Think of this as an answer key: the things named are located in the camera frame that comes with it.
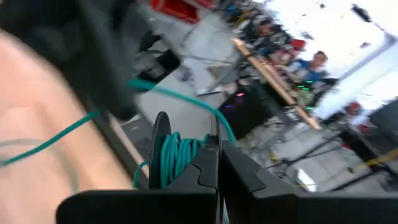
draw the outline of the wooden stick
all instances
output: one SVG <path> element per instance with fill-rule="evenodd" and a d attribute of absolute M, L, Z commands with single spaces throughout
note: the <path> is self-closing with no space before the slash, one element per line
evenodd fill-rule
<path fill-rule="evenodd" d="M 270 71 L 270 74 L 275 78 L 275 80 L 286 90 L 286 91 L 290 91 L 290 87 L 289 85 L 280 78 L 278 71 L 270 65 L 270 63 L 268 62 L 267 59 L 265 58 L 260 58 L 259 62 Z"/>
<path fill-rule="evenodd" d="M 321 129 L 318 121 L 315 118 L 309 116 L 301 106 L 297 105 L 297 102 L 289 95 L 289 93 L 284 89 L 284 87 L 275 79 L 277 74 L 272 74 L 272 70 L 264 66 L 264 63 L 261 63 L 257 58 L 251 55 L 250 51 L 246 48 L 244 42 L 237 38 L 232 38 L 232 42 L 235 47 L 240 51 L 240 53 L 247 57 L 248 62 L 259 71 L 259 73 L 269 82 L 269 84 L 274 88 L 278 94 L 283 97 L 283 99 L 289 104 L 294 105 L 294 109 L 296 110 L 297 114 L 307 122 L 311 128 L 313 129 Z"/>

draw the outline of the black plastic holder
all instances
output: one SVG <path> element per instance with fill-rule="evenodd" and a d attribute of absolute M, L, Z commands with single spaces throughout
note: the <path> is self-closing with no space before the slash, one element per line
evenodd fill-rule
<path fill-rule="evenodd" d="M 302 192 L 228 142 L 222 153 L 220 190 L 230 224 L 398 222 L 397 194 Z"/>
<path fill-rule="evenodd" d="M 218 190 L 218 139 L 210 136 L 184 173 L 159 189 L 159 149 L 171 133 L 169 117 L 158 114 L 150 155 L 150 189 L 87 191 L 64 200 L 57 209 L 58 224 L 80 223 L 221 223 Z"/>

